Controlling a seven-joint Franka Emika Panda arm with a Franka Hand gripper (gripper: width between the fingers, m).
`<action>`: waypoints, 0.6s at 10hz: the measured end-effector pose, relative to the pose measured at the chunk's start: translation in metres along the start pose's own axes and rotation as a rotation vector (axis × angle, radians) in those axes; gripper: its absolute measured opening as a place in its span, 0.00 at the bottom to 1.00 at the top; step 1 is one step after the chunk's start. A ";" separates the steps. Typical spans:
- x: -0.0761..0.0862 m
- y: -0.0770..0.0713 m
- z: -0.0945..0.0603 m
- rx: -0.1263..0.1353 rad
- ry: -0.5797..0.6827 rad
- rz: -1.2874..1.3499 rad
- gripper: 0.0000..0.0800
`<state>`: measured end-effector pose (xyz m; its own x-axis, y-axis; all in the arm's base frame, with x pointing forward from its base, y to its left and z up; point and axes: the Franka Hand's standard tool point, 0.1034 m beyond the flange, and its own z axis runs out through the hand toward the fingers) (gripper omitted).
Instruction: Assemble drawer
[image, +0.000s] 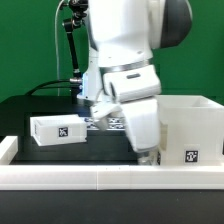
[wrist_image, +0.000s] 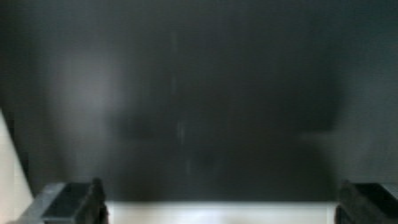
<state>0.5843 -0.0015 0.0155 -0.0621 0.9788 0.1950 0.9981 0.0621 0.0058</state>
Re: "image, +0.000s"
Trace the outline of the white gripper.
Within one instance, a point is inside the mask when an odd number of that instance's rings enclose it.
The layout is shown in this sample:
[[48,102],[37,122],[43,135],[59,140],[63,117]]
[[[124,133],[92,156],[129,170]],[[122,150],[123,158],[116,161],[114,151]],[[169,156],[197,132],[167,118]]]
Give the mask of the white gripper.
[[140,165],[155,165],[155,149],[160,141],[160,123],[156,95],[160,80],[153,65],[103,76],[105,92],[119,106],[125,132],[138,154]]

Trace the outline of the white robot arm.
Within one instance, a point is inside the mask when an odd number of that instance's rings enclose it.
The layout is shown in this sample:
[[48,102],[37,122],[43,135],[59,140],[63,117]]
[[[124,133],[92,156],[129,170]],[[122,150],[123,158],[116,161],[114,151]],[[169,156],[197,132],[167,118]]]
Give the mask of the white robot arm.
[[109,128],[110,116],[124,125],[138,163],[151,165],[160,143],[156,96],[161,93],[152,51],[179,45],[192,26],[188,0],[68,0],[73,21],[88,24],[90,46],[98,52],[101,88],[91,115]]

